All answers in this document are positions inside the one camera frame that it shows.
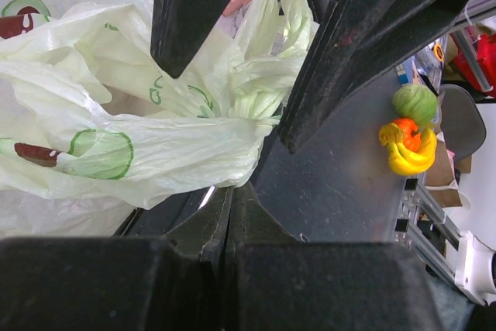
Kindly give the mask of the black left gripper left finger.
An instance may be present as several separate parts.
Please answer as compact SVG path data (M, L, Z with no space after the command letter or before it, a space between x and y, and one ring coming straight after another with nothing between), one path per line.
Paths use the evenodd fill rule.
M226 245L233 192L233 187L218 188L206 205L166 234L177 252L200 261L220 261Z

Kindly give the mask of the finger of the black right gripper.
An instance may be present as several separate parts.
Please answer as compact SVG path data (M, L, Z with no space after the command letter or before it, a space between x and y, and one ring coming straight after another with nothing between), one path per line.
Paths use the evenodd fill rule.
M153 0L150 55L173 78L181 76L230 0Z
M325 14L279 126L294 153L373 79L448 33L469 0L339 0Z

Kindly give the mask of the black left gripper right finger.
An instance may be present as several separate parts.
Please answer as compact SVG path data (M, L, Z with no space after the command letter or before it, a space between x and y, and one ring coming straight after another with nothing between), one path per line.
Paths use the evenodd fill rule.
M298 240L260 204L250 182L233 191L226 253L235 253L241 244L297 242Z

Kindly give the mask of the green avocado print plastic bag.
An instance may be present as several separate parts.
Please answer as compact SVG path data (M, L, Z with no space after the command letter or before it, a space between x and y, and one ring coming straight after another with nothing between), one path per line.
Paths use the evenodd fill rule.
M81 3L1 42L1 187L48 199L241 186L279 123L316 25L307 0L253 0L179 78L150 56L134 5Z

